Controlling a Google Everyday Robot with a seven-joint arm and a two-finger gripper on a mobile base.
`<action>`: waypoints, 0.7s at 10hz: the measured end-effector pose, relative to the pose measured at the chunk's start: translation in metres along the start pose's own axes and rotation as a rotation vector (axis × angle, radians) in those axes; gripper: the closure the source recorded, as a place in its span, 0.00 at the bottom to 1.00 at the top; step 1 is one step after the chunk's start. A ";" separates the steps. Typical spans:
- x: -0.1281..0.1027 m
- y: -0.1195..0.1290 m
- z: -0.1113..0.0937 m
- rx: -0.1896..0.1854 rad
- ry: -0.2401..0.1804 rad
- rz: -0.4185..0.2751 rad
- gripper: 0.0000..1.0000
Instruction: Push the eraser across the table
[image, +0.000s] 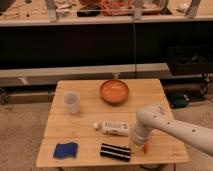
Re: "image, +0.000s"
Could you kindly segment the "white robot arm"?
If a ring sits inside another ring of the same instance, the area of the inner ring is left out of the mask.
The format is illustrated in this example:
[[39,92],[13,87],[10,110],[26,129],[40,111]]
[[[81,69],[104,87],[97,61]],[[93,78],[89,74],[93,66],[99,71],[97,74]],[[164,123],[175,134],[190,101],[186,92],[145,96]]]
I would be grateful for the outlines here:
[[130,132],[131,143],[142,147],[153,129],[163,131],[213,157],[213,129],[169,119],[158,104],[144,106],[136,111],[136,123]]

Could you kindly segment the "orange-tipped gripper finger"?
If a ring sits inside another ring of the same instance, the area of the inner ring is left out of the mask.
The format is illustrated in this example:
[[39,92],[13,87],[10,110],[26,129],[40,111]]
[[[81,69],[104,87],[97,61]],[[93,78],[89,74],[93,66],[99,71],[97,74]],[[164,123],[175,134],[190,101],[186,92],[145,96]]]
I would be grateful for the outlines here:
[[144,154],[148,153],[148,151],[150,150],[150,147],[151,147],[151,141],[148,141],[144,144],[144,146],[143,146]]

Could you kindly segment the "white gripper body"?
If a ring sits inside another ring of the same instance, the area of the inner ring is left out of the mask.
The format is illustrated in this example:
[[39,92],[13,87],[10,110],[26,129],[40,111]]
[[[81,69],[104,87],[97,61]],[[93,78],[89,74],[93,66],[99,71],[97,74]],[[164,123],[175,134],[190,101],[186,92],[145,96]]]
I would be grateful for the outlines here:
[[141,137],[136,134],[130,135],[129,146],[133,152],[143,151],[143,146],[150,141],[147,137]]

